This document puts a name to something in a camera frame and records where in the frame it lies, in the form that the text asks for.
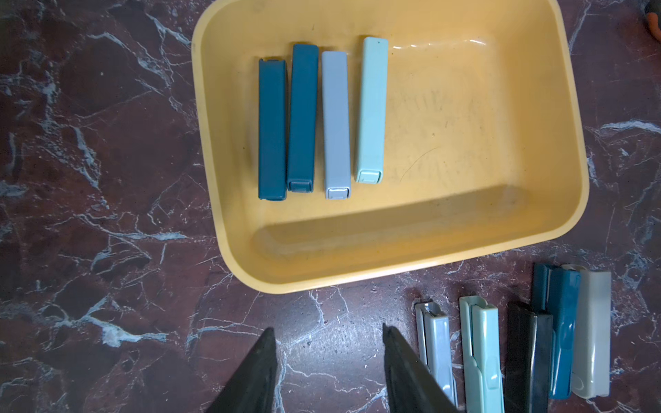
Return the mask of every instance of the orange object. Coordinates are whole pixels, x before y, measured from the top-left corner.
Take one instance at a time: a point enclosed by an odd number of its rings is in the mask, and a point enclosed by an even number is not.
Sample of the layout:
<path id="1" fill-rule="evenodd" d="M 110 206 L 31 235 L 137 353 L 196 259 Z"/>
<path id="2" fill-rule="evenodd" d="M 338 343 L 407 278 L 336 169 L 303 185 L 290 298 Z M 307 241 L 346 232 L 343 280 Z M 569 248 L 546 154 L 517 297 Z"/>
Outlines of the orange object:
<path id="1" fill-rule="evenodd" d="M 296 43 L 346 52 L 354 148 L 365 36 L 389 42 L 382 182 L 326 200 L 317 122 L 314 192 L 259 200 L 259 59 L 291 59 Z M 588 201 L 556 0 L 219 0 L 195 28 L 192 65 L 220 251 L 259 291 L 546 241 L 571 229 Z"/>
<path id="2" fill-rule="evenodd" d="M 659 28 L 659 16 L 656 13 L 647 13 L 647 26 L 650 33 L 661 42 L 661 28 Z"/>

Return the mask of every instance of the marble surface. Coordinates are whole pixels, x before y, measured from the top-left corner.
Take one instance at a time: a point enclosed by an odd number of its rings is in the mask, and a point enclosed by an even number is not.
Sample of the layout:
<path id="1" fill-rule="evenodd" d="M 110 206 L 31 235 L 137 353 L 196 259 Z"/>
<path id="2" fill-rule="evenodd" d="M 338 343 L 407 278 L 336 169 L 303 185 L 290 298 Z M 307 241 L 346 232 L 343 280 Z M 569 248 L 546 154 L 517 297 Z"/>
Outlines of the marble surface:
<path id="1" fill-rule="evenodd" d="M 219 255 L 190 39 L 209 0 L 0 3 L 0 411 L 199 412 L 275 327 L 277 412 L 385 412 L 381 323 L 501 308 L 532 263 L 613 271 L 611 396 L 552 412 L 661 411 L 661 44 L 632 0 L 561 0 L 590 171 L 543 244 L 272 296 Z M 453 335 L 463 407 L 461 344 Z"/>

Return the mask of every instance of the plastic clip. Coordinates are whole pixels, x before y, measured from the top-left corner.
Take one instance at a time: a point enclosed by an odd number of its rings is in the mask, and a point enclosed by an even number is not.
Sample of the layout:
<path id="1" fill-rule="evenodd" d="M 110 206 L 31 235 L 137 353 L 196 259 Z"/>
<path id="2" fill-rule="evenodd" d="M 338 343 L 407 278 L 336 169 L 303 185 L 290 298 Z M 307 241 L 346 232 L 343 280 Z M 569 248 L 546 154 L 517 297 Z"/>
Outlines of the plastic clip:
<path id="1" fill-rule="evenodd" d="M 565 399 L 571 394 L 574 359 L 574 327 L 578 305 L 578 271 L 548 264 L 535 264 L 531 306 L 553 315 L 553 358 L 549 397 Z"/>
<path id="2" fill-rule="evenodd" d="M 553 353 L 553 316 L 533 311 L 525 303 L 511 303 L 507 314 L 505 410 L 508 413 L 546 413 Z"/>
<path id="3" fill-rule="evenodd" d="M 459 299 L 468 413 L 504 413 L 498 309 L 476 295 Z"/>
<path id="4" fill-rule="evenodd" d="M 611 273 L 563 265 L 580 272 L 572 391 L 582 398 L 608 396 L 611 389 Z"/>
<path id="5" fill-rule="evenodd" d="M 452 373 L 449 317 L 438 304 L 415 305 L 420 360 L 434 376 L 447 398 L 457 406 L 457 383 Z"/>

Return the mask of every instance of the light blue clip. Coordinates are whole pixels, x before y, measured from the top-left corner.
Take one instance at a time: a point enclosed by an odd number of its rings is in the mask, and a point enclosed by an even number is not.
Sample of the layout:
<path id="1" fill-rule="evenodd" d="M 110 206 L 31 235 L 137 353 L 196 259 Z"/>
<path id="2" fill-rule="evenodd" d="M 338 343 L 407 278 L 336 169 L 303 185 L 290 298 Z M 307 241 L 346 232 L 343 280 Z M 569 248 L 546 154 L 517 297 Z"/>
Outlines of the light blue clip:
<path id="1" fill-rule="evenodd" d="M 415 305 L 420 360 L 447 398 L 457 406 L 457 383 L 452 373 L 449 317 L 435 302 Z"/>
<path id="2" fill-rule="evenodd" d="M 467 413 L 504 413 L 498 309 L 477 295 L 459 298 Z"/>
<path id="3" fill-rule="evenodd" d="M 388 41 L 363 41 L 363 67 L 358 120 L 356 182 L 378 184 L 383 179 L 385 103 L 388 84 Z"/>

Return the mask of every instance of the black plastic piece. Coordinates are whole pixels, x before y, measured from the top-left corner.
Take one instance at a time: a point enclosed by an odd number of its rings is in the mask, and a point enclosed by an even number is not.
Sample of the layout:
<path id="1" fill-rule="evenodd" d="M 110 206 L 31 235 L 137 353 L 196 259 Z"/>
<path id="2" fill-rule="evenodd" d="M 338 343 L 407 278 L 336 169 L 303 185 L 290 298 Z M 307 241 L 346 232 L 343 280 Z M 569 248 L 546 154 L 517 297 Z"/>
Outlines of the black plastic piece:
<path id="1" fill-rule="evenodd" d="M 553 315 L 528 304 L 509 304 L 505 411 L 546 413 L 553 354 Z"/>
<path id="2" fill-rule="evenodd" d="M 457 412 L 399 330 L 384 324 L 383 344 L 383 366 L 391 413 Z"/>
<path id="3" fill-rule="evenodd" d="M 206 412 L 271 413 L 277 370 L 276 336 L 269 327 Z"/>

